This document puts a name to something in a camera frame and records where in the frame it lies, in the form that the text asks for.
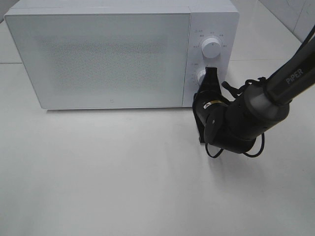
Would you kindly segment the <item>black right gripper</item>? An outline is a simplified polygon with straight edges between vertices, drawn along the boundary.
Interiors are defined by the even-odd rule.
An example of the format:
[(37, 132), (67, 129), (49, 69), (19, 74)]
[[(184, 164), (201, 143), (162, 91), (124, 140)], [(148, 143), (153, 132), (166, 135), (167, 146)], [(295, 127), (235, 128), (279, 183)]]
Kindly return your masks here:
[(227, 107), (230, 101), (226, 99), (220, 89), (218, 69), (205, 67), (205, 76), (198, 92), (193, 97), (192, 111), (199, 133), (199, 142), (204, 144), (204, 131), (208, 116), (219, 106)]

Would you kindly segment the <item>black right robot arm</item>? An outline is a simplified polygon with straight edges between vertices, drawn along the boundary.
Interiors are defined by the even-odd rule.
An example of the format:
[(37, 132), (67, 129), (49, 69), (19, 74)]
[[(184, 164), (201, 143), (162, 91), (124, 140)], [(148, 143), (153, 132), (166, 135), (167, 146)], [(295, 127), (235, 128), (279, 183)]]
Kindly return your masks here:
[(293, 57), (269, 78), (248, 79), (239, 88), (219, 83), (217, 68), (206, 67), (192, 111), (199, 141), (249, 158), (261, 155), (264, 133), (287, 118), (290, 103), (315, 83), (315, 30)]

